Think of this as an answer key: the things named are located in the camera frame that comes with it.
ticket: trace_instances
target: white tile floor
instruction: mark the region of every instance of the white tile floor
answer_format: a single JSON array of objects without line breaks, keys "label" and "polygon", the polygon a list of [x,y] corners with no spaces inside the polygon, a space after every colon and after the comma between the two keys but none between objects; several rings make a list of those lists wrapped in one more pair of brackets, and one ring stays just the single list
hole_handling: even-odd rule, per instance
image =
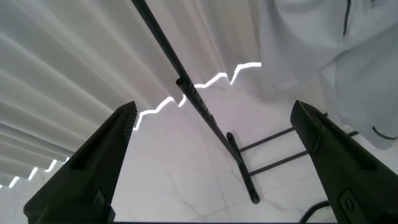
[{"label": "white tile floor", "polygon": [[[200,93],[221,130],[245,146],[290,127],[293,102],[301,99],[323,109],[319,87],[262,101],[244,80],[230,86],[219,80]],[[395,149],[379,151],[357,138],[397,172]],[[296,133],[243,153],[249,170],[268,165],[304,147]],[[297,222],[314,203],[326,200],[309,156],[253,177],[260,194],[251,203],[239,169],[190,103],[168,104],[144,118],[131,138],[113,198],[116,221]],[[313,222],[335,222],[330,208]]]}]

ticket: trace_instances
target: pleated curtain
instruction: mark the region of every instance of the pleated curtain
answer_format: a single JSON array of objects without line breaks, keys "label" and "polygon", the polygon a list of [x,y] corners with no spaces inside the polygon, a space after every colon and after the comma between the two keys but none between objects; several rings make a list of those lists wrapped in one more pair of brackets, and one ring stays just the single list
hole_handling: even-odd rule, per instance
[{"label": "pleated curtain", "polygon": [[[256,0],[147,3],[194,83],[260,61]],[[0,1],[0,185],[65,161],[129,101],[178,104],[177,78],[131,1]]]}]

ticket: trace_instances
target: curtain fold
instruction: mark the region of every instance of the curtain fold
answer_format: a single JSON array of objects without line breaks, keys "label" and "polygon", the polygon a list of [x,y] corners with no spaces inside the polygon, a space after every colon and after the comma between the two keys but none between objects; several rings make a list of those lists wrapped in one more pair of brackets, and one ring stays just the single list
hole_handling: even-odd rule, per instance
[{"label": "curtain fold", "polygon": [[[194,83],[259,61],[257,0],[147,3]],[[183,99],[128,0],[1,1],[0,52],[0,185],[64,161],[129,101],[142,116]]]}]

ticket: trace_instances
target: white curtain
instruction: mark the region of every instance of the white curtain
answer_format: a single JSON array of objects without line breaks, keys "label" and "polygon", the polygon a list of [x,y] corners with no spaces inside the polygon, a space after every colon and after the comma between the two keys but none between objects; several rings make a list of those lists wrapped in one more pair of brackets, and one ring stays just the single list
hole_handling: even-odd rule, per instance
[{"label": "white curtain", "polygon": [[[256,0],[147,3],[194,83],[260,61]],[[131,1],[0,1],[0,185],[64,161],[124,103],[179,103],[177,78]]]}]

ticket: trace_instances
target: horizontal bar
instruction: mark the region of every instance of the horizontal bar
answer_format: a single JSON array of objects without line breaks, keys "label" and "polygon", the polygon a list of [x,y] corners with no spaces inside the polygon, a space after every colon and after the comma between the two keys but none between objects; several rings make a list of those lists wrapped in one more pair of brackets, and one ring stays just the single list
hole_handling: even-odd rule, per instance
[{"label": "horizontal bar", "polygon": [[[353,132],[348,133],[347,135],[348,135],[349,137],[353,137],[353,136],[355,136],[355,135],[357,135],[357,134],[359,134],[357,131],[353,131]],[[274,168],[274,167],[277,167],[277,166],[279,166],[279,165],[285,164],[286,162],[290,162],[290,161],[292,161],[292,160],[294,160],[294,159],[297,159],[297,158],[299,158],[299,157],[305,156],[305,155],[307,155],[307,154],[308,154],[307,151],[297,153],[297,154],[295,154],[295,155],[293,155],[293,156],[289,156],[288,158],[282,159],[281,161],[275,162],[275,163],[273,163],[273,164],[271,164],[271,165],[268,165],[268,166],[265,166],[265,167],[260,168],[260,169],[258,169],[258,170],[252,171],[252,172],[249,173],[249,175],[250,175],[250,176],[254,176],[254,175],[256,175],[256,174],[259,174],[259,173],[261,173],[261,172],[267,171],[267,170],[272,169],[272,168]]]},{"label": "horizontal bar", "polygon": [[252,144],[250,144],[250,145],[248,145],[248,146],[245,146],[245,147],[241,148],[241,149],[239,150],[239,152],[244,152],[244,151],[246,151],[246,150],[248,150],[248,149],[251,149],[251,148],[253,148],[253,147],[259,146],[259,145],[261,145],[262,143],[265,143],[265,142],[267,142],[267,141],[271,141],[271,140],[273,140],[273,139],[275,139],[275,138],[277,138],[277,137],[281,137],[282,135],[287,134],[287,133],[292,132],[292,131],[294,131],[294,128],[293,128],[293,127],[288,128],[288,129],[286,129],[286,130],[283,130],[283,131],[281,131],[281,132],[278,132],[278,133],[276,133],[276,134],[273,134],[273,135],[271,135],[271,136],[269,136],[269,137],[266,137],[265,139],[261,139],[261,140],[258,141],[258,142],[255,142],[255,143],[252,143]]}]

